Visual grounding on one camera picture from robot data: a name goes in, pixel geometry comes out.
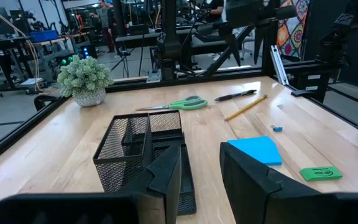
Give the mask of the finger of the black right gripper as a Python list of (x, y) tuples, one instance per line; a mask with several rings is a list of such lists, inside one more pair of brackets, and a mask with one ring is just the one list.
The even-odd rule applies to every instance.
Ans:
[(256, 27), (255, 28), (255, 37), (254, 37), (254, 63), (257, 64), (259, 57), (259, 50), (262, 44), (262, 41), (268, 31), (268, 27)]
[(231, 31), (225, 32), (224, 40), (226, 41), (227, 45), (229, 46), (229, 48), (237, 62), (237, 65), (240, 67), (241, 59), (239, 56), (239, 47), (238, 47), (238, 42), (237, 42), (236, 36)]

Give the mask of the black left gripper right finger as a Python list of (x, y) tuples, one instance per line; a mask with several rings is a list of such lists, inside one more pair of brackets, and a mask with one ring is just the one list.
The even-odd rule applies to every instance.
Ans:
[(334, 197), (287, 177), (227, 142), (220, 144), (219, 160), (237, 224), (337, 224)]

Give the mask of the blue curved plastic piece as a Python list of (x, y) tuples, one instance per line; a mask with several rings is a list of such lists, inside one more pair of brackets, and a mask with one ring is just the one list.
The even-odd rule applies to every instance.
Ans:
[(228, 140), (227, 142), (267, 166), (282, 165), (278, 148), (268, 136)]

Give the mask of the black ballpoint pen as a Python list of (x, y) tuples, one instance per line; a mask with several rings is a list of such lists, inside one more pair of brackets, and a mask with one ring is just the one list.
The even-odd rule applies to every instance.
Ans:
[(230, 99), (237, 98), (237, 97), (240, 97), (240, 96), (253, 95), (256, 91), (257, 90), (247, 90), (247, 91), (243, 91), (243, 92), (240, 92), (240, 93), (234, 93), (234, 94), (230, 94), (230, 95), (220, 96), (220, 97), (215, 99), (215, 102), (226, 101), (226, 100), (230, 100)]

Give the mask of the yellow pencil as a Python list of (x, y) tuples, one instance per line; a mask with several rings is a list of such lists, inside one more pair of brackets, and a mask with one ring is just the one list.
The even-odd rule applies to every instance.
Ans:
[(241, 113), (245, 112), (246, 110), (252, 108), (253, 106), (257, 105), (258, 103), (260, 103), (261, 101), (263, 101), (266, 98), (268, 98), (268, 95), (261, 96), (260, 98), (258, 98), (255, 101), (251, 102), (249, 105), (241, 108), (240, 110), (236, 111), (235, 113), (233, 113), (230, 116), (228, 116), (227, 118), (225, 118), (225, 121), (229, 121), (230, 119), (235, 118), (236, 116), (238, 116)]

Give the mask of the green handled scissors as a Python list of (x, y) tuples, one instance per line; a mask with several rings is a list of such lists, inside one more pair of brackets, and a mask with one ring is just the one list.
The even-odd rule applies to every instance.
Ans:
[(166, 105), (139, 108), (137, 111), (146, 110), (198, 110), (208, 105), (208, 102), (200, 96), (189, 96), (184, 100), (174, 101)]

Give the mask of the green eraser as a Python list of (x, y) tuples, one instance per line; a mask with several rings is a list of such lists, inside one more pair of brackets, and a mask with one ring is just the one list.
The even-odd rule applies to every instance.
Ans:
[(304, 168), (300, 171), (300, 174), (307, 182), (338, 180), (343, 177), (341, 172), (333, 166)]

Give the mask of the black mesh desk organizer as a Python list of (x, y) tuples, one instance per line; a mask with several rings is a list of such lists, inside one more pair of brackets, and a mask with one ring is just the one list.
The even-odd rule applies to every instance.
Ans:
[(196, 197), (180, 112), (133, 113), (114, 116), (93, 162), (106, 193), (113, 193), (143, 171), (170, 146), (181, 147), (179, 215), (196, 213)]

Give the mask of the silver aluminium profile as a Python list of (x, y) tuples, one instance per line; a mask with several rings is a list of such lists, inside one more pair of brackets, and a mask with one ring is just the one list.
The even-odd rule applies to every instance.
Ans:
[(282, 85), (289, 85), (288, 77), (285, 72), (281, 56), (276, 45), (270, 46), (270, 54), (273, 66), (275, 68), (275, 72), (277, 74), (278, 82)]

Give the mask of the colourful patterned quilt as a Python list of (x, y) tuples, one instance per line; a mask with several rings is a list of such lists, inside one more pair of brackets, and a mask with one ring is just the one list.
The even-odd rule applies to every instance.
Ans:
[(301, 46), (310, 0), (281, 0), (280, 2), (281, 7), (295, 6), (296, 16), (278, 22), (278, 50), (282, 56), (301, 59)]

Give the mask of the person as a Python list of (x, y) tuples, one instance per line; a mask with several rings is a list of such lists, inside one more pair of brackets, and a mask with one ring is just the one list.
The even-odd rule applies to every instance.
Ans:
[(224, 0), (207, 0), (208, 15), (207, 22), (215, 22), (221, 19), (224, 8)]
[(114, 43), (111, 36), (111, 11), (108, 8), (105, 0), (99, 0), (98, 15), (102, 27), (103, 39), (105, 44), (108, 46), (108, 53), (115, 52)]

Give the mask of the green plant in white pot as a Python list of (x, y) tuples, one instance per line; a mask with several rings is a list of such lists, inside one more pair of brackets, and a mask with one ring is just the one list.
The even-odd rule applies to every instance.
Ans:
[(106, 97), (106, 87), (114, 83), (108, 67), (93, 57), (80, 59), (77, 55), (68, 65), (60, 67), (57, 82), (60, 94), (71, 96), (82, 107), (100, 105)]

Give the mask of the computer with green lights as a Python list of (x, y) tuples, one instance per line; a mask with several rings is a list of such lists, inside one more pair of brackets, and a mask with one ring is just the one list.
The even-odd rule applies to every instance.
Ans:
[(74, 53), (70, 51), (59, 51), (54, 53), (55, 61), (59, 67), (66, 66), (72, 63)]

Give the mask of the blue storage bin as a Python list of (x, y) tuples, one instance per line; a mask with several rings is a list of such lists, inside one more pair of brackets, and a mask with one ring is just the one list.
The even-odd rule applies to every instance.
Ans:
[(32, 42), (35, 43), (58, 39), (58, 33), (56, 30), (31, 32), (29, 36), (31, 37)]

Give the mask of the black aluminium table frame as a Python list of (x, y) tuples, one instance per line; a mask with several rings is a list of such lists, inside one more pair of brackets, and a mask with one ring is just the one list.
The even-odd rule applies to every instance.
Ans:
[[(265, 58), (262, 65), (259, 67), (248, 68), (220, 68), (223, 60), (219, 59), (216, 63), (212, 64), (208, 69), (204, 70), (196, 76), (179, 75), (178, 79), (173, 81), (160, 81), (157, 83), (147, 84), (145, 78), (138, 78), (131, 80), (125, 78), (123, 81), (115, 81), (114, 85), (107, 86), (107, 93), (114, 93), (120, 91), (142, 90), (149, 88), (158, 88), (166, 86), (178, 86), (189, 85), (194, 83), (216, 82), (221, 80), (234, 80), (240, 78), (254, 78), (269, 76), (273, 78), (275, 72), (273, 71), (273, 63), (268, 62)], [(291, 75), (299, 75), (301, 73), (328, 73), (333, 70), (339, 70), (343, 66), (349, 66), (350, 63), (347, 60), (337, 61), (335, 63), (323, 63), (317, 60), (309, 60), (302, 62), (290, 62), (283, 65), (285, 71)], [(42, 105), (38, 109), (38, 112), (24, 121), (16, 129), (5, 135), (0, 139), (0, 155), (14, 145), (18, 140), (23, 138), (29, 131), (36, 127), (41, 121), (43, 121), (48, 115), (60, 107), (67, 98), (64, 96), (47, 96), (42, 95)]]

